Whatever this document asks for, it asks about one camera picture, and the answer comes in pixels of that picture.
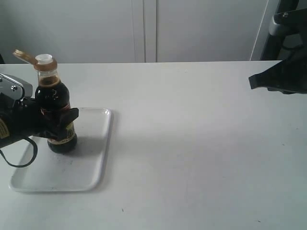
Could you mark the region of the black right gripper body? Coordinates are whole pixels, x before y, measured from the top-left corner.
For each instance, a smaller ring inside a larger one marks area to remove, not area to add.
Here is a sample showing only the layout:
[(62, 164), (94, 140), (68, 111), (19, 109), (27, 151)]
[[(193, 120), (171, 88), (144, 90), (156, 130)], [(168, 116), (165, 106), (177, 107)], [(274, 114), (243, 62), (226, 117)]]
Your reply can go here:
[(283, 94), (307, 93), (307, 32), (300, 31), (302, 44), (292, 48), (283, 63)]

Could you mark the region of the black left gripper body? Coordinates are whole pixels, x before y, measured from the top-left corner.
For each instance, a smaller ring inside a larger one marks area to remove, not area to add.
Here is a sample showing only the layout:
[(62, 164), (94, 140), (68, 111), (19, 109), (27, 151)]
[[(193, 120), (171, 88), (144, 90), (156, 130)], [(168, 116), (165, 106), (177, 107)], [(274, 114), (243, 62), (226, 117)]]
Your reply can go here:
[(19, 141), (29, 136), (47, 137), (47, 117), (33, 98), (25, 97), (14, 108), (0, 104), (0, 140)]

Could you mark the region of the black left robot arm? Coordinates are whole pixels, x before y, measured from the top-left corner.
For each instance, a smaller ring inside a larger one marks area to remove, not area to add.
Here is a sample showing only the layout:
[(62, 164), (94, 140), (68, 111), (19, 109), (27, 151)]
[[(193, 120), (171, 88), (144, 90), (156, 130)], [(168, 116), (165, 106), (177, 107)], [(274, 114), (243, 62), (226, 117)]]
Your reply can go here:
[(0, 146), (6, 147), (29, 136), (60, 141), (66, 137), (66, 127), (79, 116), (72, 108), (44, 115), (34, 98), (23, 100), (0, 94)]

